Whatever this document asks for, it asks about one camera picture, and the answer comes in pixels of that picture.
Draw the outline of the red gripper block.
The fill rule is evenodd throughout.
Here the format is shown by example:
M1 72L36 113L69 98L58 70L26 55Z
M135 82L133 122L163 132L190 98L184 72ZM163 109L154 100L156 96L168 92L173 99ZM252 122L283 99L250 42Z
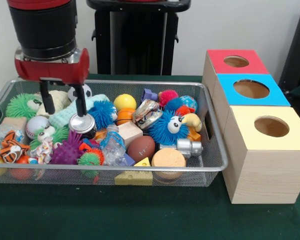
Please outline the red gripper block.
M77 94L75 100L77 115L83 117L87 114L85 92L82 85L88 77L90 67L89 52L86 48L77 48L72 55L53 61L31 60L24 55L20 48L17 48L14 64L22 79L39 82L46 113L49 115L55 113L53 97L49 93L48 85L54 85L54 81L61 81L63 84L72 85Z

